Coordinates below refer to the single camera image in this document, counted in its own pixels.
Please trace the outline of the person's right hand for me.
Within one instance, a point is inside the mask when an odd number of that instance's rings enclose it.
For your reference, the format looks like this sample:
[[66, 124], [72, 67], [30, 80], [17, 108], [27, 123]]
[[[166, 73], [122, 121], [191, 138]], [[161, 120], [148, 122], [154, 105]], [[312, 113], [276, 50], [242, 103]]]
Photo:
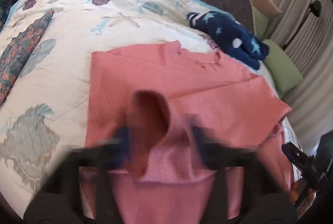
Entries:
[[294, 182], [290, 190], [290, 199], [293, 205], [298, 208], [304, 204], [311, 205], [316, 198], [316, 191], [308, 186], [305, 179]]

